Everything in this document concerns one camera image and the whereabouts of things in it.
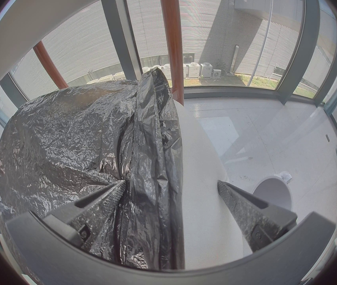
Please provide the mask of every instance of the wooden pillar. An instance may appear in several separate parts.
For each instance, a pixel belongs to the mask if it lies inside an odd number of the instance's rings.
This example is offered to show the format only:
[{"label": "wooden pillar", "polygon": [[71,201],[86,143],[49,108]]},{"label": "wooden pillar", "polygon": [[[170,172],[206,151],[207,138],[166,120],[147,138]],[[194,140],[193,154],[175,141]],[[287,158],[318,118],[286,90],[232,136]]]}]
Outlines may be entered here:
[{"label": "wooden pillar", "polygon": [[184,105],[183,46],[179,0],[160,0],[165,22],[168,55],[172,79],[172,95]]},{"label": "wooden pillar", "polygon": [[34,47],[33,50],[37,55],[39,61],[45,68],[48,75],[51,77],[52,81],[57,85],[59,89],[68,88],[68,84],[63,79],[62,75],[59,73],[57,67],[52,62],[48,52],[46,51],[45,46],[42,41],[39,41]]}]

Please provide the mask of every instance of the garbage bag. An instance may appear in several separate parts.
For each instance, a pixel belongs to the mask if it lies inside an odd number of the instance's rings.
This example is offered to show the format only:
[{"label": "garbage bag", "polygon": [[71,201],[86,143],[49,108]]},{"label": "garbage bag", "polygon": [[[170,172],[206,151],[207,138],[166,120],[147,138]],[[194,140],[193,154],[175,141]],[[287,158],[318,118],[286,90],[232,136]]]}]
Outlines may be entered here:
[{"label": "garbage bag", "polygon": [[0,139],[0,229],[98,191],[85,251],[141,269],[183,269],[182,140],[160,69],[139,82],[70,87],[25,103]]}]

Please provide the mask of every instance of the crumpled plastic bag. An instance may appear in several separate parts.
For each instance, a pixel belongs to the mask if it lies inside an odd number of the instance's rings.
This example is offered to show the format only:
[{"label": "crumpled plastic bag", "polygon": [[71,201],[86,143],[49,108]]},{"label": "crumpled plastic bag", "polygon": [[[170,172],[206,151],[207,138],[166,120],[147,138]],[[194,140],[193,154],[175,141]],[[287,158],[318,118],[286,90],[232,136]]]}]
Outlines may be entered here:
[{"label": "crumpled plastic bag", "polygon": [[182,178],[179,119],[160,69],[139,82],[52,92],[25,103],[0,139],[0,229],[27,266],[6,221],[120,185],[110,217],[92,217],[99,230],[86,251],[136,268],[184,269]]}]

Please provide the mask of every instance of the white floor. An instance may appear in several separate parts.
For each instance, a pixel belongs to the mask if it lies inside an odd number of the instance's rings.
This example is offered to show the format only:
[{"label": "white floor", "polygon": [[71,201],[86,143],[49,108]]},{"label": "white floor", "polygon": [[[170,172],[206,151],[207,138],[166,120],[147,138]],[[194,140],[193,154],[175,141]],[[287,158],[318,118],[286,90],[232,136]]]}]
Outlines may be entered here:
[{"label": "white floor", "polygon": [[185,108],[233,185],[252,192],[262,178],[287,171],[297,221],[316,211],[337,222],[337,134],[322,108],[256,98],[188,99]]}]

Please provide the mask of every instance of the white pole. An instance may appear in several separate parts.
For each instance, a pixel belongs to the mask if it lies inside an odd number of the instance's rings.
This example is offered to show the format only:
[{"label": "white pole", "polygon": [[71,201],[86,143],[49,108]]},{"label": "white pole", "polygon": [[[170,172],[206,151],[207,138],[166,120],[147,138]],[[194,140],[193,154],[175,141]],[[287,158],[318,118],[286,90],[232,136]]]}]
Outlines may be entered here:
[{"label": "white pole", "polygon": [[267,23],[266,35],[265,35],[264,40],[263,40],[263,45],[262,45],[261,52],[260,52],[260,55],[259,55],[259,57],[258,57],[257,63],[256,63],[256,65],[255,65],[255,68],[254,68],[252,74],[251,74],[251,77],[250,77],[250,79],[249,79],[249,82],[247,83],[247,86],[248,86],[248,87],[250,86],[251,81],[252,81],[253,78],[254,78],[255,71],[257,70],[258,64],[259,64],[259,62],[260,62],[260,60],[261,60],[261,57],[262,57],[262,53],[263,53],[264,46],[265,46],[265,44],[266,44],[267,35],[269,34],[269,28],[270,28],[270,22],[271,22],[271,15],[272,15],[272,5],[273,5],[273,2],[274,2],[274,0],[271,0],[270,14],[269,14],[269,22]]}]

